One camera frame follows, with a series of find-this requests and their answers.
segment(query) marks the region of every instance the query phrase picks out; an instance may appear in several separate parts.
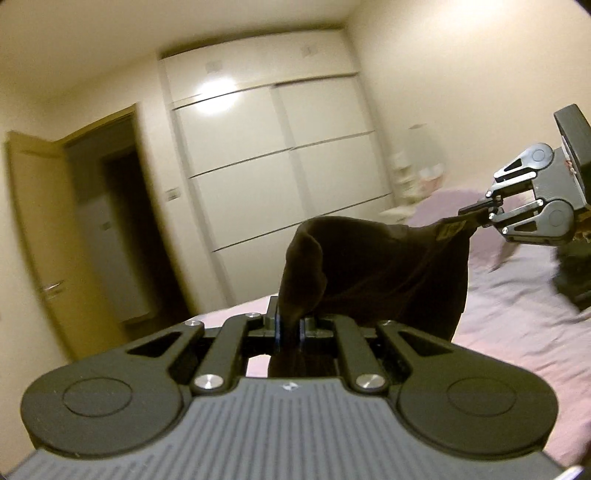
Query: white wardrobe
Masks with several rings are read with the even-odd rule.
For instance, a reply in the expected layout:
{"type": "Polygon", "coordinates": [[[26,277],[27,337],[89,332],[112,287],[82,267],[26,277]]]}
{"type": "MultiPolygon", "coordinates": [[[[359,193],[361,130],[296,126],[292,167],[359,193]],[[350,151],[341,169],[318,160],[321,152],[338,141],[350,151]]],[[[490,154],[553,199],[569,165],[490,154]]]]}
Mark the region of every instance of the white wardrobe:
{"type": "Polygon", "coordinates": [[[268,35],[164,59],[187,178],[230,304],[275,293],[299,223],[392,206],[343,33],[268,35]]]}

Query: door handle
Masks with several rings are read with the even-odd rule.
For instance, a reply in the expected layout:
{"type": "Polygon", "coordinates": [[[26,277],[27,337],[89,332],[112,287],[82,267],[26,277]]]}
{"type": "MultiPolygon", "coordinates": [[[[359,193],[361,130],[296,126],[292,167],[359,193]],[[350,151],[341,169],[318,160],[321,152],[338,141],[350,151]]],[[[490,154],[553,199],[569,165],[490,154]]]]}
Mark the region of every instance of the door handle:
{"type": "Polygon", "coordinates": [[[63,283],[64,281],[60,280],[59,282],[53,283],[51,285],[46,285],[42,288],[42,291],[48,299],[52,299],[64,291],[62,287],[63,283]]]}

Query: wooden door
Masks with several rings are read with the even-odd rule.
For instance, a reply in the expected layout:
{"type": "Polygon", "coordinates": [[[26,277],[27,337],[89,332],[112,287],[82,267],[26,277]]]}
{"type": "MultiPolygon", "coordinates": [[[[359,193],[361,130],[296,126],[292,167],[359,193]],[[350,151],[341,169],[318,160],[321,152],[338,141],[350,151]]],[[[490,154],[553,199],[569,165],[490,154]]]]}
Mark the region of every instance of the wooden door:
{"type": "Polygon", "coordinates": [[[30,267],[74,359],[127,341],[87,256],[62,148],[10,132],[12,194],[30,267]]]}

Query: ridged gray surface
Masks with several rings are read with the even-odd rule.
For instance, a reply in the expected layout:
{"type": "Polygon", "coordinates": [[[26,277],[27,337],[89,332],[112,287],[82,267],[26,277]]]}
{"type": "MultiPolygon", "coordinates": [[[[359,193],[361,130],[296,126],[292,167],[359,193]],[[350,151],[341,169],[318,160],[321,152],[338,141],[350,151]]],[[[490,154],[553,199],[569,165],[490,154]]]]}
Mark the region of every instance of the ridged gray surface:
{"type": "Polygon", "coordinates": [[[191,404],[168,435],[105,460],[38,450],[9,480],[550,480],[542,453],[502,462],[454,458],[420,443],[386,402],[339,380],[245,378],[191,404]]]}

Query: purple pillow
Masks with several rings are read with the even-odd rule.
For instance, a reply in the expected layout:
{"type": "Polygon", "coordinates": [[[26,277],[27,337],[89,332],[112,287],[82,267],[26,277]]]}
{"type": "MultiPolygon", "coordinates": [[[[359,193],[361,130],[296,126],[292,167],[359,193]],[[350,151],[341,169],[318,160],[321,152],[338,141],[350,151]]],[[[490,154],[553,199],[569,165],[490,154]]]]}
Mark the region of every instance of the purple pillow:
{"type": "MultiPolygon", "coordinates": [[[[407,225],[424,226],[437,222],[440,218],[457,215],[460,208],[476,203],[482,198],[484,195],[476,190],[438,190],[417,205],[417,210],[409,218],[407,225]]],[[[522,203],[519,199],[511,198],[505,202],[505,210],[512,210],[522,203]]],[[[506,245],[505,240],[493,227],[479,228],[470,239],[469,263],[489,268],[497,267],[499,261],[506,260],[505,257],[512,253],[505,251],[501,255],[503,245],[506,245]]]]}

